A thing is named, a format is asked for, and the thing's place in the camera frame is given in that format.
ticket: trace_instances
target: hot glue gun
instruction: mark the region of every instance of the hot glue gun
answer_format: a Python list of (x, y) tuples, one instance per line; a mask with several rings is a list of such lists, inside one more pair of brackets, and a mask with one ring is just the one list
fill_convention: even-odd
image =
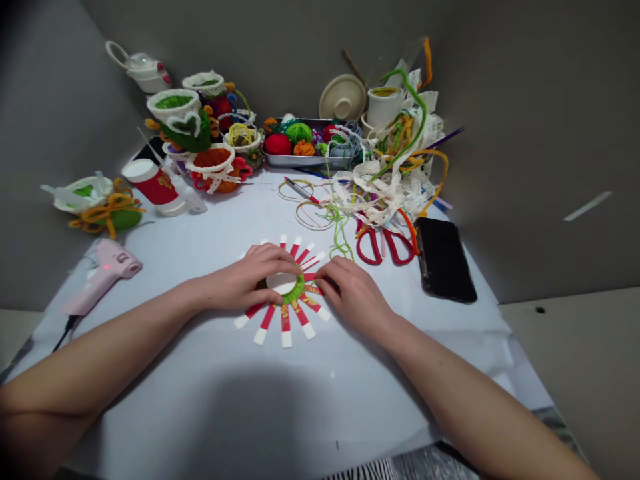
[(102, 239), (96, 246), (98, 266), (89, 270), (87, 282), (61, 308), (61, 312), (69, 316), (65, 332), (53, 351), (74, 327), (80, 317), (88, 314), (113, 284), (120, 278), (130, 279), (142, 268), (142, 262), (130, 254), (118, 242)]

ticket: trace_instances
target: hand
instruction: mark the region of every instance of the hand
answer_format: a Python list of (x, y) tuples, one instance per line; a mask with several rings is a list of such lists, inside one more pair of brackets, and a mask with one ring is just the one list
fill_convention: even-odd
[(402, 318), (391, 310), (371, 276), (351, 260), (334, 257), (318, 270), (315, 278), (340, 316), (378, 343), (395, 330), (394, 326)]
[(252, 246), (245, 257), (230, 266), (181, 285), (194, 308), (242, 309), (265, 301), (282, 303), (272, 289), (256, 290), (260, 280), (276, 273), (301, 275), (302, 270), (286, 250), (272, 243)]

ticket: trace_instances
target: white bottle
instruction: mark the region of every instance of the white bottle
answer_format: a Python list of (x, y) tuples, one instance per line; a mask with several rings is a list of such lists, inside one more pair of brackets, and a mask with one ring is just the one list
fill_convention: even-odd
[(189, 204), (190, 210), (198, 213), (206, 212), (208, 210), (205, 201), (200, 198), (200, 195), (198, 195), (198, 192), (196, 192), (192, 186), (185, 182), (181, 175), (176, 175), (169, 168), (166, 168), (165, 172), (171, 179), (171, 183), (173, 184), (176, 192), (178, 192), (178, 195), (184, 198), (184, 200)]

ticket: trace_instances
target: smartphone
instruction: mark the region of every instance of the smartphone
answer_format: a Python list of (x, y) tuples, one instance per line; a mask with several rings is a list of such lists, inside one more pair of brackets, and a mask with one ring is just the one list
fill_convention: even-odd
[(423, 290), (463, 303), (478, 300), (458, 227), (449, 221), (418, 218), (415, 228)]

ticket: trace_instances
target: red yarn ball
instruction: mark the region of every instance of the red yarn ball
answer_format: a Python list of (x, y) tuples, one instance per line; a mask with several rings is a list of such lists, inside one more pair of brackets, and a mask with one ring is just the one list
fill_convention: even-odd
[(335, 125), (327, 125), (325, 127), (325, 132), (322, 134), (322, 138), (325, 141), (325, 143), (329, 143), (329, 140), (331, 140), (331, 137), (334, 136), (336, 132), (339, 132), (339, 131), (340, 130), (335, 128)]
[(265, 140), (265, 151), (272, 155), (291, 155), (293, 147), (284, 133), (274, 133)]

